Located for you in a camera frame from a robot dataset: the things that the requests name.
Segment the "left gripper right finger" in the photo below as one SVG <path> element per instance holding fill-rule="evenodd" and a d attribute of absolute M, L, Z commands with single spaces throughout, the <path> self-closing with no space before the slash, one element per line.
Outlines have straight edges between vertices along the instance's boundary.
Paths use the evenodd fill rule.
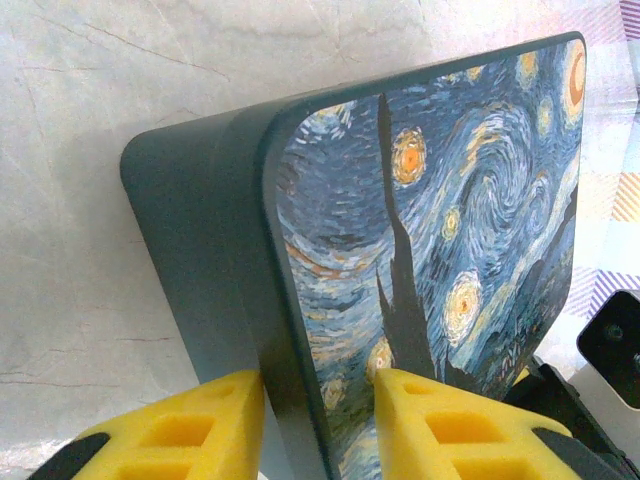
<path fill-rule="evenodd" d="M 598 479 L 601 459 L 561 423 L 396 369 L 374 381 L 385 479 Z"/>

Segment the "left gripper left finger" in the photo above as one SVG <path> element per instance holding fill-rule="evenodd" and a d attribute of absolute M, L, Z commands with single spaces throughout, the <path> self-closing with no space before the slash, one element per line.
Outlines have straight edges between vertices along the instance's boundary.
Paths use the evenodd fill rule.
<path fill-rule="evenodd" d="M 265 416 L 261 375 L 243 370 L 82 432 L 34 479 L 256 479 Z"/>

